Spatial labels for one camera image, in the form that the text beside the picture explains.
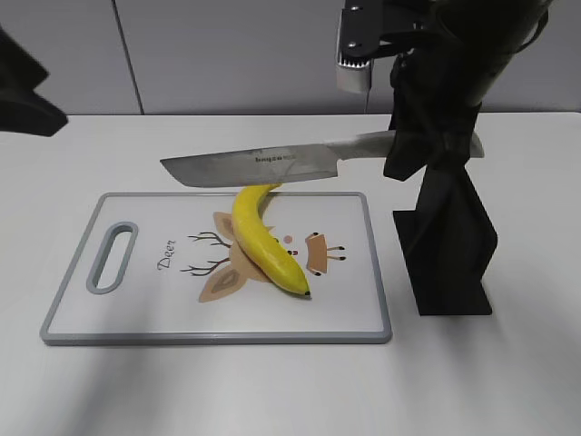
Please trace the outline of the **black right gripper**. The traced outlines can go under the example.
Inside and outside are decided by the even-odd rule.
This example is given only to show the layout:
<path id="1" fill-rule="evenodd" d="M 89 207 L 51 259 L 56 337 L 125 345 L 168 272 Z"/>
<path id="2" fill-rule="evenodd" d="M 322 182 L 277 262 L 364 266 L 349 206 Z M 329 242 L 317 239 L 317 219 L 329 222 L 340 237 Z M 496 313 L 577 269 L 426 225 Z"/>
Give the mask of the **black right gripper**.
<path id="1" fill-rule="evenodd" d="M 487 91 L 548 22 L 548 1 L 385 1 L 377 58 L 396 56 L 384 175 L 463 168 Z M 425 111 L 428 120 L 425 127 Z"/>

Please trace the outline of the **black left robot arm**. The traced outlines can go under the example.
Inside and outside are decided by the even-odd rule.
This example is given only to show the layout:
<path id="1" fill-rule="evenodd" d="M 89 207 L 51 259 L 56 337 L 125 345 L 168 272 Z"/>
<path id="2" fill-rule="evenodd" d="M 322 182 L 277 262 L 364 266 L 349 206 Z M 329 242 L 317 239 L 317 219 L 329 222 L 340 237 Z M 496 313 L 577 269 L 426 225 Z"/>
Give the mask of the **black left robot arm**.
<path id="1" fill-rule="evenodd" d="M 37 94 L 47 70 L 6 31 L 1 32 L 1 130 L 50 137 L 67 123 L 67 116 Z M 163 168 L 189 187 L 234 187 L 331 178 L 338 162 L 384 157 L 385 175 L 403 180 L 414 173 L 419 157 L 404 147 L 402 131 L 382 131 L 350 139 L 294 144 L 161 160 Z"/>

